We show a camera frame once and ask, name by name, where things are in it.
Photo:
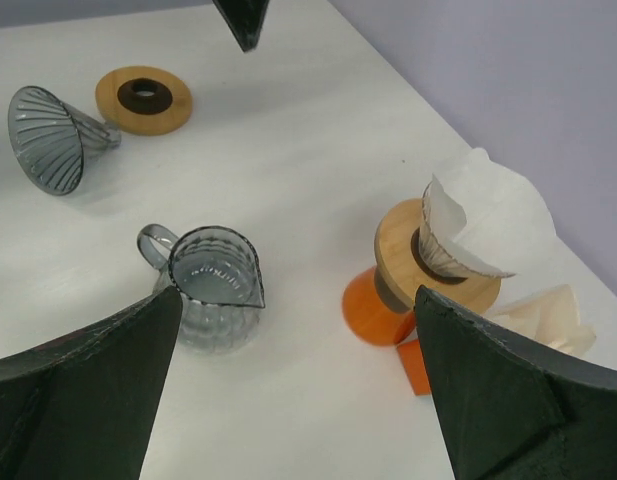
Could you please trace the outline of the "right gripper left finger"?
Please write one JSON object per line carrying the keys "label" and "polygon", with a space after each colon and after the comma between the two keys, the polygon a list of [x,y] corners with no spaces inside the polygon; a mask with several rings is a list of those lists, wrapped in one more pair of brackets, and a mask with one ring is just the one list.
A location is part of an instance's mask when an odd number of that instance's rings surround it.
{"label": "right gripper left finger", "polygon": [[137,479],[179,330],[167,287],[0,358],[0,479]]}

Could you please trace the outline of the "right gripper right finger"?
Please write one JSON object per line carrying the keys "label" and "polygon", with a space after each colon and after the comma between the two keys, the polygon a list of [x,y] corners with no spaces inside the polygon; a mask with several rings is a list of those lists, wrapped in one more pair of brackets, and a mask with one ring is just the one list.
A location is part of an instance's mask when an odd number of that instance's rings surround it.
{"label": "right gripper right finger", "polygon": [[421,286],[418,340],[457,479],[617,479],[617,371]]}

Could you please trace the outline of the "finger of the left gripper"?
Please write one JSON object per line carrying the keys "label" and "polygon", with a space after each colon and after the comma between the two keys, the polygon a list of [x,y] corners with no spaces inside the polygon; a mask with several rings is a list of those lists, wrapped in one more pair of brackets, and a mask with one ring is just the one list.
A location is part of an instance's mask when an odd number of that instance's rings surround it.
{"label": "finger of the left gripper", "polygon": [[244,53],[259,42],[269,0],[213,0]]}

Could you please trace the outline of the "orange coffee filter box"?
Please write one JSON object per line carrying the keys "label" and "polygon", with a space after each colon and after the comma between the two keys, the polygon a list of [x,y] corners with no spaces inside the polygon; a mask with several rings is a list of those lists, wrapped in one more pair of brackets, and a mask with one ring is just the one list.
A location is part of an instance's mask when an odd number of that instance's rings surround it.
{"label": "orange coffee filter box", "polygon": [[[594,329],[581,322],[573,288],[558,285],[530,296],[492,308],[489,321],[575,357],[584,355],[596,341]],[[417,339],[396,347],[406,376],[417,396],[431,393],[420,342]]]}

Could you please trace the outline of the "orange glass carafe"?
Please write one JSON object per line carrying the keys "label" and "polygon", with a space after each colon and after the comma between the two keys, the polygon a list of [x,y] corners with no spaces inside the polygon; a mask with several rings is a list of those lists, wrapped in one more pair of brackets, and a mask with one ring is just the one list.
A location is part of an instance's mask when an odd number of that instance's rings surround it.
{"label": "orange glass carafe", "polygon": [[342,312],[350,330],[374,346],[400,343],[416,324],[412,308],[392,293],[376,266],[348,284],[342,297]]}

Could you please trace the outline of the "grey glass pitcher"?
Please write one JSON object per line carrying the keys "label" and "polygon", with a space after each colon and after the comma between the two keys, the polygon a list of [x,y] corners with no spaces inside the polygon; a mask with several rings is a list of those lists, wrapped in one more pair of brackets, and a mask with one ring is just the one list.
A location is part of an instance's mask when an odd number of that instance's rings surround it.
{"label": "grey glass pitcher", "polygon": [[143,227],[137,248],[159,272],[154,286],[173,286],[182,299],[178,340],[204,354],[245,346],[265,308],[259,257],[241,233],[220,225],[182,236],[159,224]]}

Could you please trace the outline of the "white paper coffee filter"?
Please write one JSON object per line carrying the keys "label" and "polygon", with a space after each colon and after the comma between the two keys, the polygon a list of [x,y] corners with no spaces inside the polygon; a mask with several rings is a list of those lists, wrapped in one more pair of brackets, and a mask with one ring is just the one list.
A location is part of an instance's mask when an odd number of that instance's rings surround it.
{"label": "white paper coffee filter", "polygon": [[432,229],[470,266],[518,275],[550,256],[557,235],[543,197],[485,149],[439,163],[430,182]]}

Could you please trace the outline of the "grey ribbed dripper cone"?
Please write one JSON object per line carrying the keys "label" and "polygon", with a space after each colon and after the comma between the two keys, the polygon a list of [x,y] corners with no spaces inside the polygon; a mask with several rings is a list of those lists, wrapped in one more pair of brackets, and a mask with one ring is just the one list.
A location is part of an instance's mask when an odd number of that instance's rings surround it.
{"label": "grey ribbed dripper cone", "polygon": [[121,144],[121,131],[40,86],[12,96],[7,114],[13,153],[28,179],[53,196],[76,190],[86,170]]}

